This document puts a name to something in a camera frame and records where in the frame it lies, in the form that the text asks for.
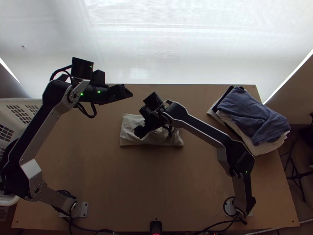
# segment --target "white wall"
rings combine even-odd
[[[0,0],[0,57],[34,98],[75,56],[108,83],[256,84],[265,101],[313,48],[312,11],[310,0]]]

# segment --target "brown tabletop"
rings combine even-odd
[[[158,219],[164,231],[198,231],[229,220],[222,204],[234,195],[232,180],[213,146],[186,130],[181,130],[183,147],[119,146],[122,115],[139,114],[153,91],[231,135],[207,115],[229,85],[126,86],[134,97],[97,106],[94,119],[77,109],[61,116],[36,156],[49,187],[89,203],[87,217],[74,222],[97,230],[148,231],[150,221]],[[260,100],[255,86],[244,87]],[[231,229],[299,226],[277,151],[255,158],[251,180],[257,201],[253,216]],[[67,230],[68,224],[51,206],[20,199],[12,227]]]

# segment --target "black cable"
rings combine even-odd
[[[224,201],[224,203],[223,203],[223,210],[224,210],[224,212],[225,212],[226,215],[231,216],[231,217],[234,217],[233,220],[218,222],[218,223],[213,224],[213,225],[211,225],[211,226],[209,226],[209,227],[207,227],[207,228],[205,228],[205,229],[203,229],[203,230],[201,230],[201,231],[195,232],[193,235],[198,235],[198,234],[200,234],[200,233],[205,233],[205,232],[213,232],[213,233],[225,232],[226,230],[228,230],[228,229],[232,226],[232,224],[233,224],[234,222],[242,222],[244,225],[247,225],[248,223],[247,223],[245,220],[243,220],[242,218],[239,217],[239,219],[237,220],[237,218],[238,218],[238,216],[239,216],[239,213],[238,213],[238,212],[235,213],[234,215],[229,215],[229,214],[226,212],[226,209],[225,209],[226,202],[227,202],[229,199],[231,199],[231,198],[235,198],[235,197],[233,197],[233,196],[232,196],[232,197],[228,197],[228,198]],[[222,229],[222,230],[210,230],[211,228],[213,228],[213,227],[215,227],[215,226],[217,226],[217,225],[226,224],[226,223],[230,223],[230,224],[229,224],[226,228],[224,228],[224,229]]]
[[[225,206],[227,205],[227,204],[226,204],[227,201],[228,201],[229,199],[232,199],[232,198],[235,198],[235,197],[234,197],[234,196],[231,196],[231,197],[226,198],[226,200],[225,200],[224,203],[223,203],[223,210],[224,210],[224,212],[225,212],[226,215],[228,215],[228,216],[230,216],[230,217],[235,217],[237,213],[235,213],[235,214],[233,214],[233,215],[230,215],[230,214],[227,213],[227,211],[226,211],[226,209],[225,209]]]
[[[72,76],[70,75],[70,73],[69,73],[68,71],[66,71],[67,69],[70,69],[71,67],[72,67],[72,65],[68,65],[68,66],[66,66],[66,67],[64,67],[64,68],[55,70],[55,71],[52,73],[51,77],[50,77],[50,81],[53,80],[53,78],[56,76],[57,73],[59,73],[59,72],[65,72],[65,73],[67,73],[67,75],[69,76],[69,78],[70,78],[70,80],[71,80],[71,84],[73,84],[73,78],[72,78]]]
[[[287,166],[288,166],[288,163],[289,163],[289,161],[290,161],[290,159],[291,159],[292,150],[293,150],[295,144],[298,142],[298,140],[299,140],[300,138],[301,138],[301,137],[299,137],[299,135],[297,135],[297,137],[294,139],[294,141],[293,141],[292,144],[291,144],[291,148],[290,148],[290,150],[289,150],[289,156],[288,156],[286,165],[285,165],[285,167],[284,167],[284,171],[286,171]]]
[[[95,233],[95,235],[97,235],[98,233],[113,233],[113,231],[110,229],[101,229],[101,230],[97,231]]]
[[[68,224],[68,230],[70,232],[70,235],[73,235],[73,233],[72,233],[72,223],[73,223],[72,207],[70,207],[70,223]]]
[[[101,229],[101,230],[92,230],[92,229],[88,229],[88,228],[83,228],[83,227],[80,227],[76,224],[73,223],[73,221],[68,221],[66,218],[63,218],[67,223],[69,223],[71,226],[75,227],[75,228],[78,228],[80,230],[84,230],[84,231],[88,231],[88,232],[99,232],[101,230],[107,230],[107,231],[111,231],[111,233],[113,233],[112,230],[110,229]]]
[[[25,228],[22,228],[16,235],[22,235],[22,233],[25,231]]]
[[[222,221],[222,222],[218,222],[218,223],[216,223],[216,224],[213,224],[213,225],[211,225],[211,226],[209,226],[209,227],[207,227],[207,228],[205,228],[205,229],[203,229],[203,230],[201,230],[201,231],[195,232],[193,235],[198,235],[198,234],[200,234],[200,233],[205,233],[205,232],[213,232],[213,233],[225,232],[226,230],[228,230],[228,229],[232,226],[232,224],[233,224],[234,222],[243,222],[243,220],[241,220],[241,219],[236,220],[238,216],[239,216],[239,214],[237,214],[237,215],[235,216],[235,218],[234,218],[233,220],[230,220],[230,221]],[[213,228],[213,227],[215,227],[215,226],[217,226],[217,225],[220,225],[220,224],[226,224],[226,223],[230,223],[230,224],[229,224],[226,228],[224,228],[224,229],[222,229],[222,230],[210,230],[210,228]]]
[[[79,102],[77,103],[77,108],[88,118],[94,118],[97,115],[97,109],[95,108],[94,102],[91,102],[90,105],[91,105],[92,111],[94,112],[93,115],[89,115],[87,111],[85,110],[84,106]]]

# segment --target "power cord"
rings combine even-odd
[[[95,96],[97,94],[97,90],[93,85],[92,85],[92,89],[94,92],[93,98],[95,99]],[[92,111],[94,112],[93,115],[88,114],[87,111],[85,110],[84,106],[79,102],[77,102],[77,105],[75,105],[75,107],[77,107],[88,118],[94,118],[97,115],[97,109],[95,108],[95,103],[93,101],[90,102],[90,105],[91,105]]]
[[[71,67],[72,67],[72,65],[68,65],[68,66],[66,66],[66,67],[64,67],[64,68],[55,70],[55,71],[52,73],[51,77],[50,77],[50,81],[52,81],[52,80],[54,79],[54,77],[56,76],[57,73],[59,73],[59,72],[65,72],[65,73],[67,73],[67,75],[69,76],[69,78],[70,78],[70,80],[71,80],[71,84],[73,84],[73,78],[72,78],[71,74],[70,74],[68,71],[66,71],[67,69],[70,69]],[[96,90],[96,88],[95,88],[94,86],[92,86],[92,88],[93,88],[94,96],[95,96],[96,93],[97,93],[97,90]],[[95,103],[94,103],[93,101],[90,102],[90,105],[91,105],[92,111],[94,112],[93,115],[88,114],[87,111],[86,111],[86,109],[84,108],[84,106],[83,106],[81,103],[79,103],[79,102],[77,103],[77,105],[76,105],[75,107],[77,107],[77,108],[78,108],[84,115],[86,115],[88,118],[94,118],[94,117],[97,115],[97,109],[96,109]]]
[[[228,230],[228,229],[232,226],[232,224],[233,224],[234,222],[242,222],[244,225],[247,225],[248,223],[247,223],[245,220],[243,220],[243,219],[241,219],[240,217],[238,217],[238,216],[239,216],[239,213],[238,213],[238,212],[235,213],[235,214],[233,214],[233,215],[229,215],[229,214],[226,212],[226,209],[225,209],[226,202],[227,202],[229,199],[231,199],[231,198],[235,198],[235,197],[229,197],[229,198],[227,198],[227,199],[224,201],[224,203],[223,203],[223,210],[224,210],[224,212],[225,212],[226,215],[231,216],[231,217],[234,217],[233,220],[218,222],[218,223],[213,224],[213,225],[211,225],[211,226],[209,226],[209,227],[206,227],[205,229],[203,229],[203,230],[201,230],[201,231],[195,232],[193,235],[198,235],[198,234],[200,234],[200,233],[206,233],[206,232],[213,232],[213,233],[225,232],[226,230]],[[224,228],[224,229],[222,229],[222,230],[210,230],[211,228],[213,228],[213,227],[215,227],[215,226],[217,226],[217,225],[226,224],[226,223],[230,223],[230,224],[229,224],[226,228]]]
[[[88,231],[88,232],[95,232],[95,235],[98,234],[98,233],[112,233],[112,234],[117,234],[115,233],[113,230],[110,230],[110,229],[100,229],[100,230],[92,230],[92,229],[88,229],[88,228],[83,228],[83,227],[80,227],[76,224],[73,223],[73,219],[74,218],[70,218],[70,220],[67,220],[66,218],[63,218],[69,225],[69,232],[71,235],[73,235],[73,232],[72,232],[72,229],[71,227],[75,227],[75,228],[78,228],[80,230],[83,230],[83,231]]]
[[[70,69],[71,67],[72,67],[72,65],[68,65],[68,66],[66,66],[66,67],[64,67],[64,68],[55,70],[55,71],[52,73],[51,77],[50,77],[50,81],[53,80],[53,78],[56,76],[57,73],[59,73],[59,72],[65,72],[65,73],[67,73],[67,75],[69,76],[69,78],[70,78],[70,80],[71,80],[71,84],[73,84],[73,78],[72,78],[72,76],[70,75],[70,73],[69,73],[68,71],[66,71],[67,69]]]
[[[313,113],[310,113],[310,116],[311,116],[311,118],[312,118],[312,121],[311,121],[311,124],[310,124],[309,128],[312,127],[312,125],[313,125]],[[286,154],[289,154],[288,159],[287,159],[287,162],[286,162],[286,165],[285,165],[285,167],[284,167],[284,171],[286,171],[287,166],[288,166],[288,163],[289,163],[289,161],[290,161],[290,159],[291,159],[292,150],[293,150],[293,148],[295,147],[296,143],[297,143],[300,139],[301,139],[301,137],[300,137],[299,134],[298,134],[298,135],[296,136],[296,138],[293,140],[293,142],[292,142],[292,144],[291,144],[290,150],[289,150],[288,152],[286,152],[286,153],[280,155],[280,157],[282,157],[282,156],[284,156],[284,155],[286,155]]]

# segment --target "white laundry basket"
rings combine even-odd
[[[5,148],[22,135],[41,104],[41,99],[0,99],[0,160]],[[13,194],[4,195],[0,190],[0,206],[11,206],[19,199]]]

